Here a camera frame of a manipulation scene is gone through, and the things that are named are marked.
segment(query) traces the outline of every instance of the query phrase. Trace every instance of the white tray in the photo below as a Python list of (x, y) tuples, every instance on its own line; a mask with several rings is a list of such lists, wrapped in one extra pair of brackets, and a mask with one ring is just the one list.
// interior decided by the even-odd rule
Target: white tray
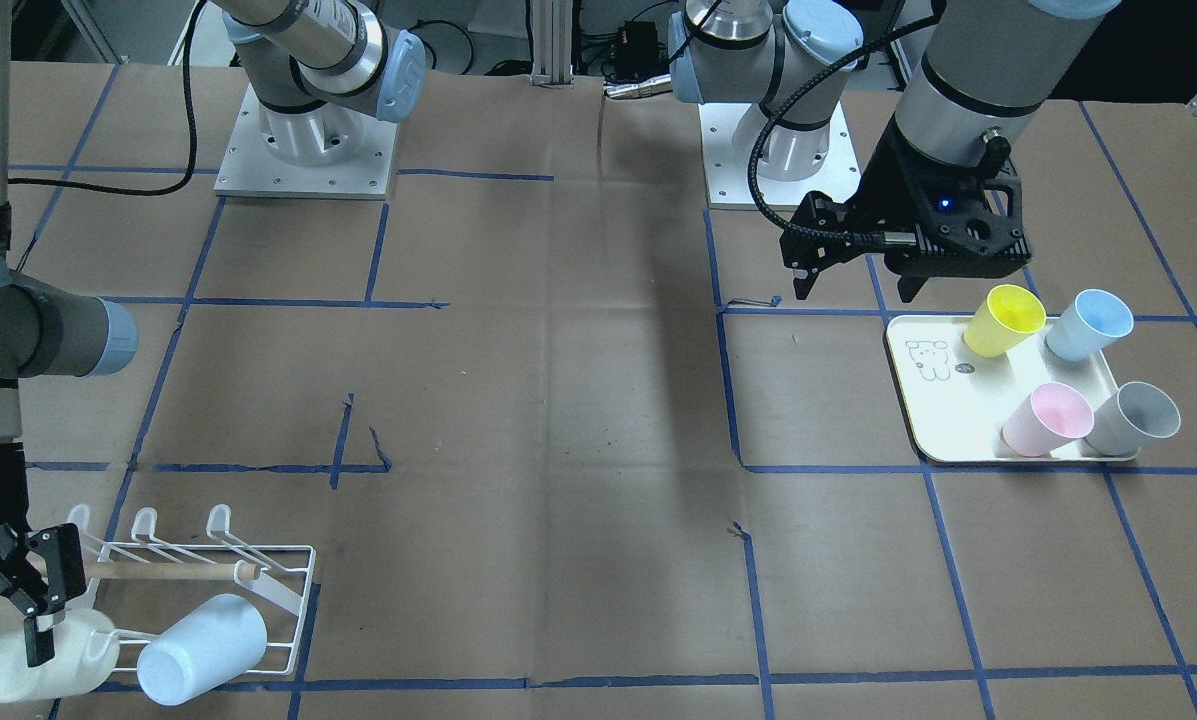
[(1118, 383), (1104, 354), (1069, 364), (1047, 350), (1043, 337), (1055, 321), (1001, 356), (976, 355), (964, 343), (968, 316), (901, 315), (887, 324), (887, 354), (915, 445), (936, 462), (1105, 462), (1108, 456), (1074, 441), (1041, 457), (1015, 454), (1002, 443), (1002, 423), (1033, 388), (1061, 382), (1077, 389), (1092, 409), (1114, 395)]

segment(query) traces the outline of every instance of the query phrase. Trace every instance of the metal base plate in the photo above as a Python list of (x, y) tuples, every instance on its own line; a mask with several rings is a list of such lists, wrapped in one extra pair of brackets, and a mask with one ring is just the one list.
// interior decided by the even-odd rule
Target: metal base plate
[[(700, 105), (700, 141), (704, 148), (704, 181), (707, 184), (709, 208), (723, 210), (752, 210), (749, 182), (745, 167), (749, 163), (749, 151), (741, 155), (731, 147), (731, 135), (736, 124), (749, 109), (743, 102), (709, 102)], [(825, 193), (841, 202), (855, 194), (859, 185), (859, 165), (855, 160), (855, 148), (846, 129), (846, 117), (841, 104), (834, 108), (830, 118), (830, 151), (818, 172), (798, 182), (779, 182), (758, 178), (758, 187), (767, 205), (777, 210), (794, 210), (803, 196), (813, 190)]]
[(887, 352), (915, 445), (935, 462), (1005, 464), (1010, 462), (1111, 462), (1081, 439), (1043, 457), (1015, 454), (1002, 443), (1002, 425), (1033, 388), (1047, 382), (1077, 389), (1100, 407), (1118, 389), (1105, 355), (1067, 364), (1047, 350), (1046, 328), (1001, 356), (976, 355), (964, 343), (968, 316), (901, 315), (887, 325)]
[(366, 136), (345, 161), (320, 167), (288, 165), (266, 147), (260, 133), (260, 102), (249, 87), (220, 161), (215, 193), (238, 197), (388, 200), (397, 124), (365, 118), (361, 128)]

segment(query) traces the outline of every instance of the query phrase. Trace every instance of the light blue cup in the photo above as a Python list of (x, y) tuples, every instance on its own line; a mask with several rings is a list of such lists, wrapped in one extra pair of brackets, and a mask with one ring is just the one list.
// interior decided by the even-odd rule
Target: light blue cup
[(1134, 325), (1132, 311), (1118, 295), (1104, 289), (1084, 289), (1051, 325), (1046, 343), (1056, 356), (1076, 364), (1126, 337)]

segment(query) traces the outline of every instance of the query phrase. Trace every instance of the cup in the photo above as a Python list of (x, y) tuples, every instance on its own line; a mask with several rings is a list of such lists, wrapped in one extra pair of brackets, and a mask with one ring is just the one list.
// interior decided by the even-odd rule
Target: cup
[(91, 692), (117, 667), (119, 640), (103, 612), (69, 610), (51, 633), (55, 657), (37, 667), (28, 666), (25, 631), (0, 634), (0, 702)]
[(1002, 439), (1019, 454), (1038, 457), (1090, 433), (1090, 405), (1077, 389), (1043, 383), (1002, 425)]
[(1150, 383), (1130, 382), (1096, 410), (1087, 445), (1101, 454), (1136, 454), (1179, 429), (1180, 409), (1168, 393)]
[(136, 679), (148, 700), (181, 704), (255, 667), (268, 642), (250, 602), (218, 594), (145, 646)]
[(1061, 360), (1076, 364), (1126, 337), (1134, 325), (1132, 311), (1118, 295), (1104, 289), (1084, 289), (1051, 325), (1045, 341)]
[(964, 331), (964, 342), (979, 356), (998, 356), (1047, 324), (1047, 311), (1032, 292), (1001, 283), (988, 293)]

